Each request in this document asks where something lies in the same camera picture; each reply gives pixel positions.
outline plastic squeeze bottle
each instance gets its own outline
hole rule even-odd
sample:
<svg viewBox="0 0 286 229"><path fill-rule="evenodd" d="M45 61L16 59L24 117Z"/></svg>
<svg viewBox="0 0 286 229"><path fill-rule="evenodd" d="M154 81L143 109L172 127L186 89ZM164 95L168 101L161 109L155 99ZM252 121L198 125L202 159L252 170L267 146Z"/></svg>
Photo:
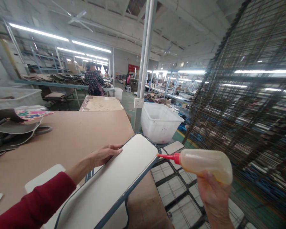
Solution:
<svg viewBox="0 0 286 229"><path fill-rule="evenodd" d="M175 163L181 165L186 172L203 176L203 171L206 170L212 173L216 180L223 184L231 184L233 181L231 162L221 151L184 149L174 155L158 154L158 156L174 160Z"/></svg>

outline ceiling fan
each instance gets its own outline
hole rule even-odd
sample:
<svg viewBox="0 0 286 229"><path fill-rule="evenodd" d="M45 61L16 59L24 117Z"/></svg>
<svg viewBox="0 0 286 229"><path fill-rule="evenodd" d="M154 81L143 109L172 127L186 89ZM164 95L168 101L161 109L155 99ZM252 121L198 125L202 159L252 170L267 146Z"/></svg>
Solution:
<svg viewBox="0 0 286 229"><path fill-rule="evenodd" d="M73 22L77 22L79 24L81 24L83 27L85 27L86 29L90 30L91 32L93 32L93 30L91 30L88 26L86 26L84 23L82 23L82 21L80 20L81 17L83 17L87 12L85 10L81 11L79 14L77 14L77 16L72 16L72 14L70 14L68 11L66 11L63 7L61 7L60 5L58 5L56 2L52 1L56 6L58 6L60 9L62 9L64 12L66 12L70 17L71 20L68 21L68 24L71 24Z"/></svg>
<svg viewBox="0 0 286 229"><path fill-rule="evenodd" d="M171 47L172 47L172 43L169 41L169 47L166 50L160 50L160 52L158 52L158 54L163 53L163 56L167 56L167 55L172 55L175 57L178 56L176 53L173 53L170 51Z"/></svg>

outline red nozzle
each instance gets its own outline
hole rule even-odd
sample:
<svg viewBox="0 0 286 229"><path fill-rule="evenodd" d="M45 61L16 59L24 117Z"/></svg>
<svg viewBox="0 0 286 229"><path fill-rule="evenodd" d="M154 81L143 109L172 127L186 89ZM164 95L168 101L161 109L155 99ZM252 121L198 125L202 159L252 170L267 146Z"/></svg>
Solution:
<svg viewBox="0 0 286 229"><path fill-rule="evenodd" d="M174 155L157 154L157 156L174 160L175 164L180 164L180 153L175 153Z"/></svg>

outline white plastic crate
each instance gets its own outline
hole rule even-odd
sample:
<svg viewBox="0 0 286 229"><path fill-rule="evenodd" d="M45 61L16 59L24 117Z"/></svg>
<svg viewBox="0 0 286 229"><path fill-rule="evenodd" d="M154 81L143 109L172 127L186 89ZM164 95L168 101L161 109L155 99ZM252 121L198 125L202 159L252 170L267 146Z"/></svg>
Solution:
<svg viewBox="0 0 286 229"><path fill-rule="evenodd" d="M123 89L119 87L115 87L114 97L116 97L120 102L122 102L122 95L123 95Z"/></svg>
<svg viewBox="0 0 286 229"><path fill-rule="evenodd" d="M141 117L142 130L154 143L168 143L182 122L184 119L164 104L144 103Z"/></svg>
<svg viewBox="0 0 286 229"><path fill-rule="evenodd" d="M15 83L12 80L0 80L0 87L31 89L31 85L29 85L29 84L19 84L19 83Z"/></svg>
<svg viewBox="0 0 286 229"><path fill-rule="evenodd" d="M13 96L14 99L1 99L7 96ZM39 89L0 87L0 109L43 104Z"/></svg>

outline red sleeve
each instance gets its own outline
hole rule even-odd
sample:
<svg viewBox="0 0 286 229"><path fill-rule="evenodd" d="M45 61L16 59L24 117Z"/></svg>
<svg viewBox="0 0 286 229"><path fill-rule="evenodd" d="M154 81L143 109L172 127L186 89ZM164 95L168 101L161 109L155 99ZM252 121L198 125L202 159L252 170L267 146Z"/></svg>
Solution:
<svg viewBox="0 0 286 229"><path fill-rule="evenodd" d="M73 180L64 172L37 186L21 201L0 215L0 229L40 228L60 208L76 189Z"/></svg>

